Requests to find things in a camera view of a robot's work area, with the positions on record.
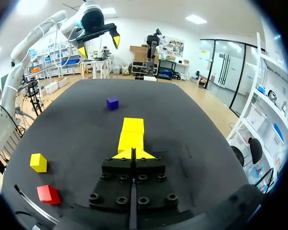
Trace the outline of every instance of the chair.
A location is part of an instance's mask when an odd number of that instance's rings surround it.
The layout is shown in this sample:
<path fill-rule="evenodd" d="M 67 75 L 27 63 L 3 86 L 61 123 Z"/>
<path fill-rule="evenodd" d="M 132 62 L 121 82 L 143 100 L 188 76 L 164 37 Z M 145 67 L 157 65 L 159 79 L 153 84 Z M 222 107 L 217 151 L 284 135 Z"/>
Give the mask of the chair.
<path fill-rule="evenodd" d="M 252 155 L 252 160 L 245 165 L 244 165 L 244 163 L 245 163 L 244 159 L 247 158 L 249 155 L 244 157 L 242 152 L 237 147 L 231 146 L 231 149 L 235 153 L 235 155 L 238 158 L 242 167 L 245 167 L 246 165 L 248 165 L 251 162 L 253 162 L 253 164 L 258 163 L 258 161 L 260 161 L 261 157 L 263 156 L 263 148 L 262 148 L 259 140 L 255 139 L 255 138 L 249 138 L 248 143 L 250 144 L 250 150 L 251 150 L 250 155 Z"/>

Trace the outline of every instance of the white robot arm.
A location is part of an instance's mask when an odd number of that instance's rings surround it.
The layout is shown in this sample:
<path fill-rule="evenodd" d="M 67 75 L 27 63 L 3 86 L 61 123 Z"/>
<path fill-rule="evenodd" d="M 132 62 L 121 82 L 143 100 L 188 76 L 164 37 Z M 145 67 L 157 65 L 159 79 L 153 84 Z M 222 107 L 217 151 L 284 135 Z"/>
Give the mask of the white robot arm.
<path fill-rule="evenodd" d="M 104 16 L 99 6 L 91 1 L 85 2 L 79 11 L 67 20 L 66 11 L 60 11 L 35 27 L 28 36 L 12 51 L 11 59 L 15 63 L 10 71 L 0 100 L 0 154 L 5 150 L 11 155 L 20 137 L 16 132 L 20 120 L 15 117 L 15 101 L 20 81 L 31 61 L 29 48 L 42 38 L 49 29 L 56 25 L 79 52 L 87 57 L 84 42 L 110 32 L 115 47 L 118 48 L 120 36 L 114 24 L 104 25 Z"/>

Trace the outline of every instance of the desk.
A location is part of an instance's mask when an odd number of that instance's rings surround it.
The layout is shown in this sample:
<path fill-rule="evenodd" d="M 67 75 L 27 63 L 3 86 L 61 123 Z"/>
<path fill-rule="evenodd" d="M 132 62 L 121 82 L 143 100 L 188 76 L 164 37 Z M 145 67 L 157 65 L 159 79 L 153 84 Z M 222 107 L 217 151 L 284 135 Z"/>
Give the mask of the desk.
<path fill-rule="evenodd" d="M 102 72 L 105 71 L 105 74 L 107 75 L 107 78 L 109 78 L 109 62 L 110 58 L 107 58 L 106 60 L 102 61 L 85 61 L 80 63 L 80 69 L 81 69 L 81 76 L 82 79 L 84 79 L 84 70 L 85 70 L 85 65 L 91 64 L 93 67 L 93 79 L 96 78 L 96 68 L 97 65 L 100 65 L 100 78 L 103 78 Z"/>
<path fill-rule="evenodd" d="M 107 98 L 114 96 L 120 108 L 109 111 Z M 177 85 L 87 79 L 51 103 L 20 140 L 2 185 L 12 210 L 32 210 L 15 184 L 56 219 L 74 203 L 87 207 L 102 162 L 117 154 L 124 117 L 144 119 L 144 149 L 167 161 L 167 177 L 180 198 L 180 211 L 192 207 L 201 213 L 248 184 L 226 139 Z M 31 154 L 37 152 L 48 160 L 47 173 L 36 173 L 29 166 Z M 62 204 L 39 202 L 36 187 L 45 184 L 58 189 Z"/>

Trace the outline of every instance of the tiled floor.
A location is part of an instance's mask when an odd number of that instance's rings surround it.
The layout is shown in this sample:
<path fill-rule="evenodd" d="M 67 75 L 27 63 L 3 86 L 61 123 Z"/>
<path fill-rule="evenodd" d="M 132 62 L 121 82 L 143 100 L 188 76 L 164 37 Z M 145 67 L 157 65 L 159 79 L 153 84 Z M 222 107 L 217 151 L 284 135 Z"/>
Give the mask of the tiled floor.
<path fill-rule="evenodd" d="M 133 80 L 134 76 L 123 76 L 123 75 L 115 75 L 112 74 L 110 76 L 113 79 L 130 79 Z M 65 90 L 67 90 L 70 86 L 72 86 L 75 82 L 81 79 L 80 75 L 70 75 L 68 76 L 69 84 L 64 86 L 63 88 L 57 90 L 53 94 L 46 95 L 42 98 L 44 103 L 44 107 L 47 108 L 52 101 L 54 101 L 57 97 L 59 97 Z M 167 83 L 175 83 L 181 89 L 183 89 L 202 109 L 203 111 L 209 116 L 209 118 L 214 122 L 216 127 L 220 130 L 224 137 L 226 137 L 230 131 L 231 123 L 236 123 L 238 118 L 231 112 L 220 100 L 218 100 L 215 96 L 213 96 L 209 91 L 205 89 L 198 88 L 196 83 L 191 81 L 181 81 L 181 80 L 163 80 L 159 79 L 161 82 Z M 50 83 L 50 79 L 41 80 L 42 85 L 47 85 Z M 27 100 L 23 101 L 23 96 L 18 96 L 16 101 L 19 103 L 19 106 L 22 107 L 22 110 L 33 117 L 36 117 L 35 113 L 32 111 L 32 106 L 30 102 Z M 26 118 L 26 121 L 22 121 L 20 125 L 23 127 L 28 128 L 29 125 L 32 124 L 32 120 Z M 0 174 L 0 189 L 2 187 L 2 180 L 3 176 Z"/>

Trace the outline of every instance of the purple cube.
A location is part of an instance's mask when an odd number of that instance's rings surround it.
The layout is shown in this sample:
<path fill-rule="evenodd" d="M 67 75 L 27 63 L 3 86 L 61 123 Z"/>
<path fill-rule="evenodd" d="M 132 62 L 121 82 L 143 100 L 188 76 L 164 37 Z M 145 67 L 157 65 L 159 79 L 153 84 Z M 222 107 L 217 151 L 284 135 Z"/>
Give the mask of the purple cube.
<path fill-rule="evenodd" d="M 109 110 L 116 110 L 119 108 L 119 99 L 117 97 L 111 97 L 107 99 L 107 107 Z"/>

